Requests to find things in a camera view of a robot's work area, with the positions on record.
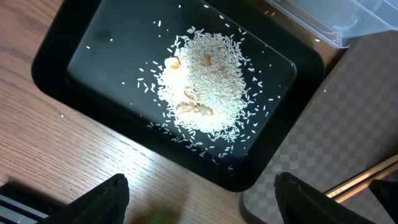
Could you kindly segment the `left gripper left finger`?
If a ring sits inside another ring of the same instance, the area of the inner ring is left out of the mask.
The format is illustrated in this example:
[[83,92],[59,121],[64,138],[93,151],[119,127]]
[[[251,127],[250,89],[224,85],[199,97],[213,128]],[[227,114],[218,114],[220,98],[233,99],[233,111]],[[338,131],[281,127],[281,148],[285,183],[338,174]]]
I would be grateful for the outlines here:
[[65,208],[46,218],[50,224],[122,224],[129,203],[129,187],[116,174]]

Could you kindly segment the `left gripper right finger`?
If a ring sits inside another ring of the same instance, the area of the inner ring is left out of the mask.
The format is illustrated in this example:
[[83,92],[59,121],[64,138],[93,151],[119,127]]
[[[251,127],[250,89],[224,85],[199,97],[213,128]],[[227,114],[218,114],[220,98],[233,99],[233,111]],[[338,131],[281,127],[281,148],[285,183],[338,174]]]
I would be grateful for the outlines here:
[[276,175],[274,187],[277,205],[284,223],[371,223],[367,218],[345,208],[288,172]]

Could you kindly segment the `wooden chopstick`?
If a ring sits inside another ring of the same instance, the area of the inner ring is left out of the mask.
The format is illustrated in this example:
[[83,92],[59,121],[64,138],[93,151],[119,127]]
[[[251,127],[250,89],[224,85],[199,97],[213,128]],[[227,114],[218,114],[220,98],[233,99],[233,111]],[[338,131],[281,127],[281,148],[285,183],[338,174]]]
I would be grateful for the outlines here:
[[385,168],[378,173],[365,178],[364,180],[355,180],[353,184],[344,185],[333,197],[333,200],[337,203],[342,203],[345,200],[349,199],[350,197],[354,196],[355,194],[359,193],[360,191],[367,188],[373,180],[381,180],[382,178],[386,177],[387,175],[395,172],[397,170],[397,164]]
[[364,180],[365,178],[372,176],[385,168],[393,166],[394,164],[397,164],[397,154],[365,170],[364,172],[358,174],[357,176],[350,178],[349,180],[338,185],[337,187],[334,187],[333,189],[327,191],[325,195],[329,198],[333,198],[336,194],[339,193],[339,191],[341,191],[341,188],[344,185],[353,184],[355,180]]

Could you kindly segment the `pile of rice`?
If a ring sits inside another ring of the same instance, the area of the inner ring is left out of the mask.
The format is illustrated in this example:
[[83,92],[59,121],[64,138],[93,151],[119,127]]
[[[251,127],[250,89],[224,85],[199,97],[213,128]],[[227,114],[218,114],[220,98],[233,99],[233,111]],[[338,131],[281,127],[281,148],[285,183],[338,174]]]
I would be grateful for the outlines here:
[[[188,78],[164,65],[178,57]],[[236,171],[295,69],[203,1],[102,1],[68,65],[111,114],[104,123],[179,163]],[[214,115],[176,114],[183,88]]]

